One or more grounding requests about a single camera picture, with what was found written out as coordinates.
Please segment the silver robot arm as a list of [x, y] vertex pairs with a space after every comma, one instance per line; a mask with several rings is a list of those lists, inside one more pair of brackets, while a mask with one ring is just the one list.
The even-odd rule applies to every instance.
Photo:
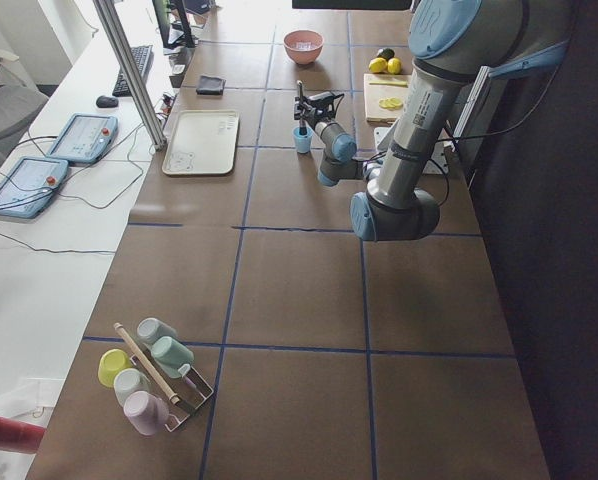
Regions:
[[367, 182], [350, 203], [360, 239], [416, 240], [434, 231], [439, 205], [417, 183], [460, 90], [482, 67], [497, 76], [520, 77], [558, 65], [572, 17], [569, 1], [420, 2], [408, 39], [413, 75], [380, 162], [356, 158], [355, 141], [335, 120], [335, 94], [296, 94], [295, 119], [325, 144], [319, 181], [326, 186], [346, 179]]

